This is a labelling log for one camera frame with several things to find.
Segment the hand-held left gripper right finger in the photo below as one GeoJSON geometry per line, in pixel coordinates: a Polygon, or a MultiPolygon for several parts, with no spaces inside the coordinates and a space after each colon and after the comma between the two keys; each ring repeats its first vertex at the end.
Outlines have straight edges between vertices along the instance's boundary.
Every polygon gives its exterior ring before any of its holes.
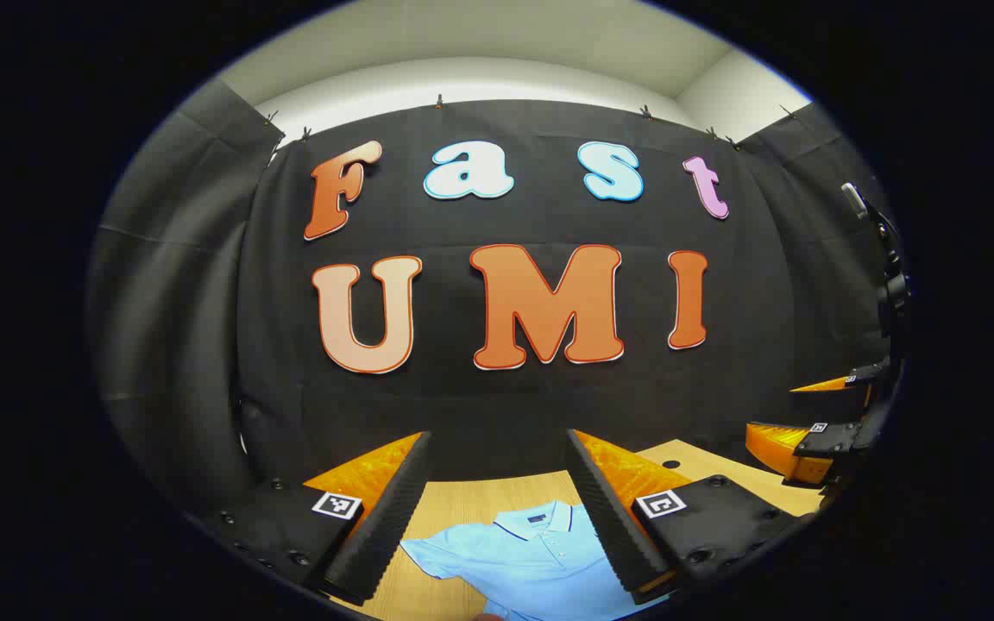
{"type": "Polygon", "coordinates": [[[808,523],[723,474],[692,480],[568,429],[565,467],[635,604],[733,577],[808,523]]]}

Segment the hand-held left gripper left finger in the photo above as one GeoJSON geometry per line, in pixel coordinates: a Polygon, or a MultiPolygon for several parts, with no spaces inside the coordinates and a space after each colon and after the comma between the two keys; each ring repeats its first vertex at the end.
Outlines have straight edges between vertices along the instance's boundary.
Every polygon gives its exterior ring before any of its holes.
{"type": "Polygon", "coordinates": [[[311,479],[264,480],[197,520],[269,577],[351,605],[372,599],[429,480],[431,432],[311,479]]]}

